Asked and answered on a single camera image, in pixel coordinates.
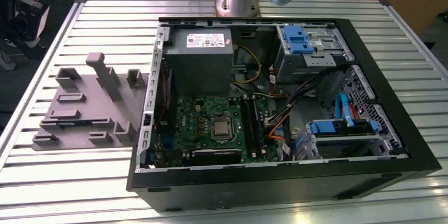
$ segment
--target red cable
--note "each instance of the red cable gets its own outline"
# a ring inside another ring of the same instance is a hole
[[[159,123],[161,121],[161,117],[163,117],[163,115],[165,113],[165,110],[167,110],[167,79],[165,79],[165,73],[164,72],[161,72],[161,76],[163,76],[163,111],[161,111],[156,126],[159,125]]]

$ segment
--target gray plastic part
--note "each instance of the gray plastic part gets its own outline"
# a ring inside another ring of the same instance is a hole
[[[53,134],[41,134],[33,138],[33,143],[37,145],[51,145],[56,144],[59,138]]]
[[[93,144],[107,144],[112,142],[112,137],[105,131],[89,132],[89,140]]]
[[[72,93],[72,90],[57,88],[45,119],[40,123],[41,128],[33,139],[33,150],[132,146],[136,127],[141,122],[147,89],[129,88],[128,74],[116,74],[115,81],[115,77],[109,74],[115,72],[105,69],[109,81],[119,83],[113,84],[113,87],[121,100],[112,101],[105,86],[103,85],[104,88],[100,86],[95,74],[80,75],[79,79],[71,78],[77,92]],[[148,74],[140,73],[140,76],[145,87]]]
[[[136,130],[131,122],[127,123],[124,129],[119,122],[115,123],[113,135],[119,139],[120,142],[132,142],[135,133],[136,133]]]
[[[49,113],[49,118],[52,119],[77,119],[80,113],[77,110],[53,110]]]
[[[104,118],[104,119],[97,119],[97,120],[103,120],[103,121],[92,122],[92,126],[95,126],[97,128],[111,128],[111,127],[113,127],[115,122],[111,118]]]
[[[99,76],[99,83],[105,89],[112,101],[120,101],[121,95],[117,89],[119,79],[113,68],[107,68],[104,65],[104,54],[101,52],[91,52],[87,55],[85,64],[95,69]]]
[[[75,68],[61,68],[56,74],[56,81],[68,91],[76,91],[75,80],[80,79],[80,75]]]
[[[85,95],[83,93],[61,94],[56,100],[60,103],[83,102],[85,101]]]
[[[145,80],[141,76],[139,69],[129,69],[127,76],[128,84],[131,89],[145,88]]]

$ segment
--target sticker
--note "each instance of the sticker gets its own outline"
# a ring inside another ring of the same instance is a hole
[[[321,42],[320,42],[320,40],[311,40],[311,41],[309,41],[309,44],[311,44],[312,46],[321,46]]]
[[[288,146],[285,143],[283,144],[281,149],[283,149],[283,151],[289,155],[289,153],[291,153],[291,148],[289,148],[289,146]]]
[[[225,47],[224,34],[189,34],[187,47]]]
[[[275,76],[272,74],[269,75],[269,82],[275,84]]]

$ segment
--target power supply label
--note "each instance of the power supply label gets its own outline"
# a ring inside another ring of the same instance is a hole
[[[187,47],[225,47],[224,34],[189,34]]]

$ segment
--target yellow wire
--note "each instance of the yellow wire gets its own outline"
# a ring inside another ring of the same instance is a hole
[[[249,82],[255,81],[255,80],[260,77],[260,74],[261,74],[261,63],[260,63],[260,61],[259,61],[259,58],[257,58],[256,55],[253,54],[253,52],[252,52],[247,47],[240,46],[240,45],[239,45],[239,47],[244,48],[244,49],[248,51],[248,53],[252,55],[255,61],[257,62],[257,65],[259,65],[259,72],[257,72],[257,75],[256,75],[252,79],[245,80],[245,81],[232,81],[232,83],[235,83],[235,84],[245,84],[245,83],[249,83]]]

